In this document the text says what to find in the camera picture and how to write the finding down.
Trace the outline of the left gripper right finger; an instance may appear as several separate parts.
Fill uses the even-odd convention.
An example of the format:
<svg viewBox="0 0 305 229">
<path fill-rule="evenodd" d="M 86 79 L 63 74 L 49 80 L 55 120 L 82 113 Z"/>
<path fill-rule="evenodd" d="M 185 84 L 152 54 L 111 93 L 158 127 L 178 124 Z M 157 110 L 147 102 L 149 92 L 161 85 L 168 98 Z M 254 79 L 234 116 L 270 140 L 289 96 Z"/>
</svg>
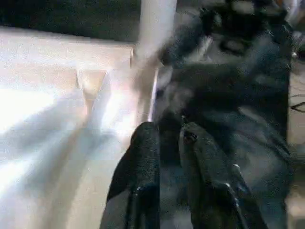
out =
<svg viewBox="0 0 305 229">
<path fill-rule="evenodd" d="M 195 229 L 265 229 L 258 204 L 231 159 L 229 130 L 182 117 L 179 153 Z"/>
</svg>

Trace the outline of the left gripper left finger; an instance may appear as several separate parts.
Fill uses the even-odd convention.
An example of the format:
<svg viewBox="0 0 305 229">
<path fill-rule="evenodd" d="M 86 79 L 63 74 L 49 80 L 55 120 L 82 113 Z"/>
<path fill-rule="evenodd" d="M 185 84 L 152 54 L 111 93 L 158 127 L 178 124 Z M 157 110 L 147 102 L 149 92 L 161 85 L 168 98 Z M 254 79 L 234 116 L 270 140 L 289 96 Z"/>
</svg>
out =
<svg viewBox="0 0 305 229">
<path fill-rule="evenodd" d="M 135 129 L 114 171 L 101 228 L 160 228 L 160 138 L 152 122 Z"/>
</svg>

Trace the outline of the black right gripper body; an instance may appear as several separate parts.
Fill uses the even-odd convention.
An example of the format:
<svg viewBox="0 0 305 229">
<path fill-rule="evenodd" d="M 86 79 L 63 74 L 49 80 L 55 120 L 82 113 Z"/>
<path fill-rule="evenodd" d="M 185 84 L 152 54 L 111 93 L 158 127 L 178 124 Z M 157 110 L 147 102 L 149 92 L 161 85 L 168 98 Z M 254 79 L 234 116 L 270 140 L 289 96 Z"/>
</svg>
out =
<svg viewBox="0 0 305 229">
<path fill-rule="evenodd" d="M 200 8 L 205 35 L 218 39 L 221 51 L 245 51 L 259 32 L 286 15 L 281 0 L 204 0 Z"/>
</svg>

